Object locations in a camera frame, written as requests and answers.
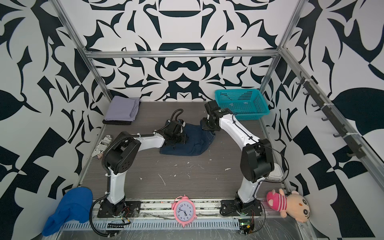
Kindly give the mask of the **dark navy garment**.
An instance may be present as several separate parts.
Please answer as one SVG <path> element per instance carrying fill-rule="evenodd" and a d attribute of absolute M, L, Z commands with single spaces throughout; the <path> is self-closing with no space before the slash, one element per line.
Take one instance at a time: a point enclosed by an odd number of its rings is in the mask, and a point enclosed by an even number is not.
<path fill-rule="evenodd" d="M 205 131 L 202 126 L 198 125 L 186 124 L 184 130 L 188 137 L 186 143 L 162 147 L 160 154 L 182 157 L 199 156 L 210 147 L 216 137 L 214 132 Z"/>

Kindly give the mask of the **purple grey skirt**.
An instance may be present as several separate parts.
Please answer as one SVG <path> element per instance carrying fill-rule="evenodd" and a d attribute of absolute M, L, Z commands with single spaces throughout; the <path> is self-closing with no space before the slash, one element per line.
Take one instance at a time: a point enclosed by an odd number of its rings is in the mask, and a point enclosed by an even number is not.
<path fill-rule="evenodd" d="M 139 111 L 139 98 L 115 96 L 109 105 L 105 121 L 133 122 Z"/>

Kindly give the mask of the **black skirt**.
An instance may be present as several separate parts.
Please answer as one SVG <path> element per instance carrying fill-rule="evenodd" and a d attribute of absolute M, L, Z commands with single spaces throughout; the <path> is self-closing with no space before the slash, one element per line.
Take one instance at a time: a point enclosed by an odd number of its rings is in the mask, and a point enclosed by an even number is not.
<path fill-rule="evenodd" d="M 131 121 L 107 121 L 107 120 L 103 120 L 103 124 L 129 126 L 132 124 L 132 122 Z"/>

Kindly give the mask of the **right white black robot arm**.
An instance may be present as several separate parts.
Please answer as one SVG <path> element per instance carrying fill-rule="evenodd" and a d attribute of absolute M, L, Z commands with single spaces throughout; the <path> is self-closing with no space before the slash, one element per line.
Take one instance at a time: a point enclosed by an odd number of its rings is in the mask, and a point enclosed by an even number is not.
<path fill-rule="evenodd" d="M 268 139 L 260 139 L 244 127 L 228 108 L 222 109 L 216 101 L 205 104 L 208 116 L 202 119 L 205 131 L 225 131 L 242 151 L 240 168 L 241 187 L 236 192 L 234 206 L 245 213 L 257 204 L 256 195 L 262 183 L 283 183 L 288 173 L 275 163 L 276 150 Z"/>

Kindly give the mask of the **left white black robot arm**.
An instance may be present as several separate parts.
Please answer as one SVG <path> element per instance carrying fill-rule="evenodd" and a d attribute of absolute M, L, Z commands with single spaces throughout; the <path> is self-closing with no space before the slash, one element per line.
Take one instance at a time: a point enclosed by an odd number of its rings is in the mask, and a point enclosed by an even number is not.
<path fill-rule="evenodd" d="M 121 132 L 103 152 L 102 167 L 106 170 L 108 185 L 105 196 L 100 200 L 99 218 L 124 216 L 128 211 L 125 195 L 126 174 L 138 152 L 187 142 L 188 137 L 184 130 L 186 123 L 179 119 L 183 112 L 183 109 L 174 111 L 165 126 L 151 134 L 133 135 Z"/>

